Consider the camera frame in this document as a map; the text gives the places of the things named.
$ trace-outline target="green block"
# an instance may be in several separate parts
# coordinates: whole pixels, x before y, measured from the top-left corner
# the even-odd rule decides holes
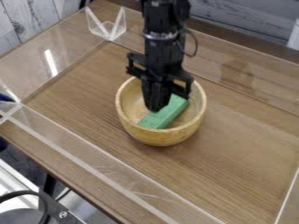
[[[142,119],[138,125],[155,130],[167,128],[169,124],[187,109],[189,105],[189,100],[182,98],[179,95],[173,94],[169,105],[162,108],[159,112],[150,112],[150,114]]]

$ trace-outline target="wooden table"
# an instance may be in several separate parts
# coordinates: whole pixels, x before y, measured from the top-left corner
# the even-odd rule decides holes
[[[97,1],[91,8],[111,20],[118,13],[118,7],[105,1]],[[274,223],[299,165],[299,66],[198,33],[201,54],[195,59],[187,59],[185,65],[208,92],[205,124],[185,143],[155,148],[139,143],[118,120],[115,96],[129,79],[130,50],[110,42],[99,45],[99,38],[82,28],[86,27],[85,19],[81,12],[2,58],[0,67],[7,71],[2,79],[11,77],[9,80],[14,83],[23,73],[21,67],[10,66],[9,62],[25,51],[31,54],[34,50],[27,46],[45,46],[49,42],[42,41],[57,38],[58,33],[70,39],[63,42],[66,48],[62,49],[69,54],[55,57],[57,62],[65,61],[59,62],[65,65],[59,69],[62,74],[55,79],[49,77],[30,83],[27,89],[22,88],[21,81],[15,84],[23,103],[224,222]],[[122,44],[142,51],[141,38],[135,38],[141,27],[138,18]],[[73,37],[74,29],[82,37]],[[53,47],[61,53],[61,47]],[[83,48],[91,50],[89,54],[83,53]],[[19,60],[26,64],[29,59]],[[118,221],[165,223],[14,123],[6,122],[0,133]],[[85,149],[78,150],[82,159],[97,161],[95,155],[85,153]]]

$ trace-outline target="bowl rim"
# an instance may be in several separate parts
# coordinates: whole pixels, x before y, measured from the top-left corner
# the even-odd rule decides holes
[[[170,132],[175,132],[179,130],[185,130],[187,127],[193,126],[204,117],[205,112],[206,112],[206,108],[208,108],[208,95],[206,92],[202,88],[201,83],[195,80],[194,81],[194,85],[198,87],[198,89],[201,90],[201,96],[202,96],[202,105],[201,105],[201,113],[182,126],[171,128],[171,129],[149,129],[146,127],[142,127],[139,125],[137,125],[127,117],[123,108],[122,108],[122,103],[121,103],[121,95],[129,85],[129,83],[131,83],[134,80],[138,80],[137,77],[131,77],[121,86],[118,92],[117,92],[117,112],[118,115],[122,116],[122,118],[130,123],[130,125],[133,125],[135,128],[145,130],[145,131],[151,131],[155,133],[170,133]]]

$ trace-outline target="wooden bowl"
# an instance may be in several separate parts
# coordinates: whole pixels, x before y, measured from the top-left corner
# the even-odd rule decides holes
[[[189,108],[167,129],[147,129],[137,125],[150,112],[145,105],[141,80],[133,77],[117,93],[117,112],[126,131],[137,140],[154,146],[170,146],[185,141],[202,125],[206,108],[208,96],[195,81]]]

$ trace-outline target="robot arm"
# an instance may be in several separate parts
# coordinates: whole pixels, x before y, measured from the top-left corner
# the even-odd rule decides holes
[[[186,20],[191,4],[189,0],[143,0],[141,4],[145,55],[127,55],[127,72],[142,80],[145,105],[158,112],[167,106],[173,94],[189,99],[193,91],[193,76],[183,70]]]

